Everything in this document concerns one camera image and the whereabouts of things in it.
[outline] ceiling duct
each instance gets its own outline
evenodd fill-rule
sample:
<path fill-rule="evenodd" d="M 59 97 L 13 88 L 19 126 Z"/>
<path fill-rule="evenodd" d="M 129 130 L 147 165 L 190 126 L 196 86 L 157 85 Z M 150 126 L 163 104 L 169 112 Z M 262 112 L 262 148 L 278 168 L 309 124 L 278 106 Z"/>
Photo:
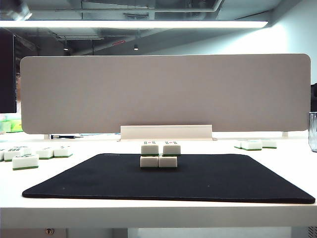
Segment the ceiling duct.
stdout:
<path fill-rule="evenodd" d="M 214 6 L 212 7 L 212 10 L 213 12 L 216 12 L 218 11 L 221 3 L 223 2 L 224 0 L 216 0 L 214 2 Z M 205 7 L 206 6 L 206 1 L 201 1 L 201 3 L 199 4 L 200 7 Z M 206 12 L 202 12 L 201 14 L 198 14 L 196 16 L 192 16 L 191 18 L 189 18 L 188 20 L 203 20 L 206 16 Z M 139 34 L 139 38 L 143 38 L 143 37 L 146 37 L 146 36 L 150 36 L 150 35 L 153 35 L 153 34 L 157 34 L 157 33 L 160 33 L 160 32 L 163 32 L 163 31 L 166 31 L 168 29 L 155 29 L 155 30 L 151 30 L 151 31 L 144 31 L 142 33 Z M 124 42 L 130 42 L 130 41 L 134 41 L 136 40 L 136 36 L 130 36 L 130 37 L 127 37 L 127 38 L 124 38 L 122 39 Z M 110 47 L 113 47 L 113 44 L 118 42 L 118 40 L 115 40 L 115 41 L 112 41 L 112 42 L 107 42 L 106 44 L 102 44 L 102 45 L 99 45 L 97 47 L 95 47 L 95 51 L 100 51 L 100 50 L 104 50 L 106 48 L 110 48 Z M 78 52 L 75 52 L 74 55 L 87 55 L 91 53 L 91 49 L 86 49 L 86 50 L 82 50 L 82 51 L 78 51 Z"/>
<path fill-rule="evenodd" d="M 111 8 L 56 8 L 56 9 L 34 9 L 32 12 L 81 12 L 81 13 L 115 13 L 115 12 L 122 12 L 122 11 L 127 11 L 129 13 L 149 13 L 149 12 L 216 12 L 218 11 L 221 3 L 224 0 L 201 0 L 199 1 L 199 5 L 204 5 L 207 8 L 193 8 L 193 7 L 186 7 L 186 2 L 182 1 L 182 5 L 169 5 L 169 7 L 166 7 L 167 5 L 165 4 L 164 6 L 159 5 L 156 2 L 156 7 L 152 7 L 152 3 L 154 0 L 147 1 L 146 6 L 139 6 L 137 5 L 125 5 L 127 8 L 122 8 L 122 7 L 113 7 Z M 212 7 L 208 7 L 209 3 L 212 2 L 214 3 Z"/>
<path fill-rule="evenodd" d="M 136 1 L 130 1 L 130 0 L 82 0 L 82 2 L 93 2 L 93 3 L 104 3 L 104 4 L 115 4 L 115 5 L 131 5 L 132 6 L 138 6 L 138 7 L 147 7 L 149 6 L 148 0 L 136 0 Z"/>

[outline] green object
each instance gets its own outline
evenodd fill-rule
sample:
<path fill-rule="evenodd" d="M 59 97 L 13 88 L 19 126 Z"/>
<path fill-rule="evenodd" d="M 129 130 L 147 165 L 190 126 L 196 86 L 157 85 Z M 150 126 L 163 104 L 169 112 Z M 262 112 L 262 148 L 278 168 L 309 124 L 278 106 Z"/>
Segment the green object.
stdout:
<path fill-rule="evenodd" d="M 27 170 L 27 169 L 36 169 L 39 166 L 29 166 L 29 167 L 20 167 L 20 168 L 14 168 L 13 170 Z"/>
<path fill-rule="evenodd" d="M 259 150 L 262 150 L 262 149 L 250 149 L 250 150 L 248 150 L 248 149 L 245 149 L 245 148 L 241 148 L 241 149 L 247 150 L 247 151 L 259 151 Z"/>
<path fill-rule="evenodd" d="M 245 148 L 238 147 L 238 146 L 234 146 L 234 148 L 247 150 L 247 149 L 245 149 Z M 268 147 L 268 146 L 264 146 L 264 147 L 262 147 L 262 148 L 263 148 L 263 149 L 277 149 L 277 147 Z"/>
<path fill-rule="evenodd" d="M 2 121 L 0 122 L 2 129 L 0 131 L 11 132 L 11 122 L 10 121 Z"/>
<path fill-rule="evenodd" d="M 159 154 L 144 154 L 144 155 L 141 154 L 141 156 L 159 156 Z"/>
<path fill-rule="evenodd" d="M 72 156 L 73 154 L 71 154 L 71 155 L 65 155 L 65 156 L 54 156 L 55 158 L 68 158 L 68 157 L 70 157 L 70 156 Z"/>
<path fill-rule="evenodd" d="M 54 156 L 52 156 L 52 157 L 49 157 L 49 158 L 46 158 L 46 157 L 42 157 L 42 158 L 39 158 L 39 160 L 49 160 L 49 159 L 52 159 L 52 158 L 54 158 Z"/>
<path fill-rule="evenodd" d="M 178 157 L 178 156 L 181 156 L 181 155 L 173 155 L 173 154 L 165 154 L 165 155 L 162 155 L 163 157 Z"/>
<path fill-rule="evenodd" d="M 21 119 L 12 120 L 11 121 L 11 132 L 21 132 L 21 131 L 23 131 Z"/>

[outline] desk divider panel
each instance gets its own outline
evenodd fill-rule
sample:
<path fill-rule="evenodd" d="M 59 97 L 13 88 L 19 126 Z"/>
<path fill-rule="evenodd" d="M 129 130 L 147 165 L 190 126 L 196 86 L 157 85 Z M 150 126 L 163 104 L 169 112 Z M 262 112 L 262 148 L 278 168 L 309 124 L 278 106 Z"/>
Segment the desk divider panel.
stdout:
<path fill-rule="evenodd" d="M 174 124 L 305 130 L 310 67 L 304 54 L 26 57 L 22 126 L 31 134 Z"/>

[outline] desk mat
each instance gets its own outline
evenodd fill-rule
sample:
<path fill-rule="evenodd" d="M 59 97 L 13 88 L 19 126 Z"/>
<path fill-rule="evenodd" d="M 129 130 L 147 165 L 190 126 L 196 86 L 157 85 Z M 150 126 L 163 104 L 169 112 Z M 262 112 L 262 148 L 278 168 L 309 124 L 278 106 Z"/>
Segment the desk mat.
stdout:
<path fill-rule="evenodd" d="M 99 154 L 34 187 L 32 198 L 314 203 L 251 157 L 182 155 L 178 168 L 140 168 L 139 154 Z"/>

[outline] ceiling light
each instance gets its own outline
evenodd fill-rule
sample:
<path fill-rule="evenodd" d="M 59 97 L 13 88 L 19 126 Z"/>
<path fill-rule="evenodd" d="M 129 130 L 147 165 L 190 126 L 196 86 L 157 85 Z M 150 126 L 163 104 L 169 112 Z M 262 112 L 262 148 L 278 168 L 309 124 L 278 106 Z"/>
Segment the ceiling light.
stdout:
<path fill-rule="evenodd" d="M 68 51 L 68 50 L 69 50 L 69 48 L 68 48 L 68 46 L 67 46 L 67 40 L 65 40 L 65 42 L 64 42 L 64 48 L 63 48 L 63 50 L 65 50 L 65 51 Z"/>
<path fill-rule="evenodd" d="M 267 21 L 0 21 L 0 27 L 43 28 L 262 28 Z"/>

